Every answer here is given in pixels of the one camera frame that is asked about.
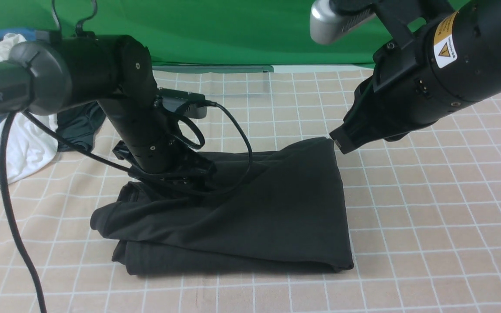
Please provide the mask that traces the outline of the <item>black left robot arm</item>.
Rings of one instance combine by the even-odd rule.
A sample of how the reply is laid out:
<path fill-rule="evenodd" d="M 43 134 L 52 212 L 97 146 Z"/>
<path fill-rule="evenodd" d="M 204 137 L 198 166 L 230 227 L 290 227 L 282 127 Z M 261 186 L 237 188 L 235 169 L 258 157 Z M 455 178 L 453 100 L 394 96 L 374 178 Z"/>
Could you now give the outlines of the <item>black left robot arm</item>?
<path fill-rule="evenodd" d="M 196 194 L 216 167 L 199 154 L 199 144 L 183 136 L 179 122 L 191 129 L 185 111 L 202 107 L 203 95 L 163 89 L 153 77 L 149 50 L 128 35 L 26 41 L 0 61 L 0 116 L 23 112 L 56 114 L 98 103 L 121 138 L 120 159 L 129 175 L 156 186 Z"/>

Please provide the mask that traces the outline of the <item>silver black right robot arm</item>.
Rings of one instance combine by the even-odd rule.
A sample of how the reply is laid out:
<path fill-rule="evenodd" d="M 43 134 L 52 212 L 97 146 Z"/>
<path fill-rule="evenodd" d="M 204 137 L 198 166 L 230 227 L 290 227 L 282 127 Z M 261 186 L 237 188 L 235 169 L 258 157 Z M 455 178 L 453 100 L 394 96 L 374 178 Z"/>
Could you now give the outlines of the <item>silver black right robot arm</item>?
<path fill-rule="evenodd" d="M 342 153 L 398 141 L 501 93 L 501 0 L 330 0 L 344 33 L 377 16 L 391 40 L 330 133 Z"/>

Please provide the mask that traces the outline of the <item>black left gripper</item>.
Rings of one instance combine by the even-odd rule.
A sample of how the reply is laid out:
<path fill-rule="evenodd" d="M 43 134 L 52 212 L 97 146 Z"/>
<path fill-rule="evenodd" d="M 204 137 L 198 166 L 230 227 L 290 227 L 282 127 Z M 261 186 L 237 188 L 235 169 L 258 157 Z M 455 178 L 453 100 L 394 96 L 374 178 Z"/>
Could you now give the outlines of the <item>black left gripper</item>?
<path fill-rule="evenodd" d="M 155 98 L 141 105 L 132 98 L 107 98 L 99 106 L 129 151 L 131 176 L 175 192 L 209 192 L 212 161 L 193 151 L 178 126 L 186 121 Z"/>

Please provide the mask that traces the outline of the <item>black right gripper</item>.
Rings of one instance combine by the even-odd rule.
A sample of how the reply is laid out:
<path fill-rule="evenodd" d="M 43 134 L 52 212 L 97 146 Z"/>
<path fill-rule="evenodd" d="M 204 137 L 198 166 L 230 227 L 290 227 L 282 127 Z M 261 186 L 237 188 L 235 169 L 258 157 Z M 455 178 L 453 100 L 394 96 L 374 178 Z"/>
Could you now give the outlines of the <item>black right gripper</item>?
<path fill-rule="evenodd" d="M 455 112 L 455 98 L 438 81 L 424 40 L 405 48 L 387 44 L 373 59 L 372 76 L 356 88 L 344 122 L 330 133 L 344 154 L 372 141 L 398 141 Z"/>

